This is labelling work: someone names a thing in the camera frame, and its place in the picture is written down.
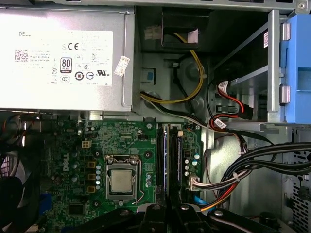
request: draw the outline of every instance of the ce mark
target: ce mark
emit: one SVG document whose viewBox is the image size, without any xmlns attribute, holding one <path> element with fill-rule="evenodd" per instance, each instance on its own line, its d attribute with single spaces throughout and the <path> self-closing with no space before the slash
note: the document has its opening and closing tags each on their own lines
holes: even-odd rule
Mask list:
<svg viewBox="0 0 311 233">
<path fill-rule="evenodd" d="M 72 43 L 69 43 L 69 44 L 68 44 L 67 47 L 68 47 L 69 50 L 72 50 L 72 45 L 73 45 Z M 79 43 L 75 43 L 75 44 L 74 44 L 73 47 L 74 47 L 75 50 L 79 50 L 79 49 L 78 49 L 78 45 L 79 45 Z"/>
</svg>

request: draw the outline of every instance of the white sticker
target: white sticker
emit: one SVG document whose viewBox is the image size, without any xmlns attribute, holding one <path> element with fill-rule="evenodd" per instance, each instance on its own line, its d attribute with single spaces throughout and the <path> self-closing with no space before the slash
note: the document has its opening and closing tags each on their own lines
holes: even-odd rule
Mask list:
<svg viewBox="0 0 311 233">
<path fill-rule="evenodd" d="M 129 62 L 130 62 L 129 58 L 121 56 L 121 58 L 119 60 L 119 63 L 117 65 L 116 70 L 115 70 L 114 73 L 116 75 L 119 75 L 119 76 L 122 77 L 124 75 L 124 73 L 125 73 L 126 67 L 127 67 Z"/>
<path fill-rule="evenodd" d="M 228 95 L 227 93 L 228 84 L 229 84 L 229 81 L 223 81 L 218 85 L 219 90 L 221 90 L 221 92 L 223 92 L 226 95 Z"/>
<path fill-rule="evenodd" d="M 113 32 L 10 31 L 3 66 L 13 82 L 112 85 Z"/>
<path fill-rule="evenodd" d="M 266 48 L 268 47 L 268 44 L 269 44 L 269 35 L 268 35 L 268 32 L 266 32 L 264 35 L 263 35 L 263 47 Z"/>
<path fill-rule="evenodd" d="M 215 121 L 214 121 L 214 123 L 219 127 L 219 128 L 221 128 L 221 129 L 224 129 L 225 127 L 227 127 L 227 125 L 226 124 L 224 124 L 221 120 L 219 120 L 219 119 L 216 119 Z"/>
</svg>

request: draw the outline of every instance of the motherboard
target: motherboard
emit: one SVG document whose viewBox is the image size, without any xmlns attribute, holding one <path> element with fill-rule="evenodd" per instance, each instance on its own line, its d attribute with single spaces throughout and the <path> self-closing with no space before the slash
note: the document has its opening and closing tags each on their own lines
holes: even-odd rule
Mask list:
<svg viewBox="0 0 311 233">
<path fill-rule="evenodd" d="M 167 169 L 160 161 L 170 155 L 160 153 L 166 145 L 165 136 L 159 137 L 165 134 L 162 124 L 74 120 L 50 124 L 41 159 L 41 193 L 51 199 L 44 211 L 47 232 L 64 233 L 118 207 L 135 212 L 141 204 L 156 202 L 157 180 L 164 179 Z M 201 172 L 201 130 L 186 123 L 178 124 L 178 129 L 168 127 L 179 140 L 171 153 L 178 154 L 178 179 L 186 188 L 187 177 Z"/>
</svg>

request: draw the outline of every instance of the red wire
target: red wire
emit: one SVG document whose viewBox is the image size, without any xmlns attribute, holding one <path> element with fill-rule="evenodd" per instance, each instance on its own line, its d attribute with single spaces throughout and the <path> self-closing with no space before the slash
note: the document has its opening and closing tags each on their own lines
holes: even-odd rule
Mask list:
<svg viewBox="0 0 311 233">
<path fill-rule="evenodd" d="M 226 95 L 226 94 L 225 94 L 224 92 L 222 92 L 218 87 L 217 87 L 217 91 L 218 91 L 218 94 L 219 94 L 220 96 L 222 96 L 222 97 L 224 97 L 224 98 L 227 98 L 227 99 L 230 99 L 230 100 L 232 100 L 232 101 L 238 103 L 239 106 L 241 107 L 241 112 L 244 112 L 244 104 L 243 104 L 241 101 L 239 101 L 238 99 L 233 98 L 233 97 L 231 97 L 231 96 L 229 96 L 229 95 Z"/>
<path fill-rule="evenodd" d="M 227 113 L 219 113 L 214 116 L 215 119 L 220 118 L 220 117 L 239 118 L 238 114 L 227 114 Z M 213 130 L 217 131 L 216 128 L 214 127 L 214 120 L 212 118 L 209 120 L 209 125 Z"/>
<path fill-rule="evenodd" d="M 224 194 L 220 196 L 219 199 L 227 198 L 227 196 L 238 186 L 238 183 L 239 182 L 235 182 Z"/>
</svg>

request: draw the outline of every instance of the blue cable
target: blue cable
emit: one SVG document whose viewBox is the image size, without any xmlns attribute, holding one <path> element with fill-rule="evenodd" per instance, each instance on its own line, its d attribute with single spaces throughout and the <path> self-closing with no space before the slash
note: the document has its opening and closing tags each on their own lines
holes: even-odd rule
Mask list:
<svg viewBox="0 0 311 233">
<path fill-rule="evenodd" d="M 207 205 L 208 204 L 206 201 L 202 200 L 198 196 L 194 196 L 194 202 L 197 204 L 200 204 L 200 205 Z"/>
</svg>

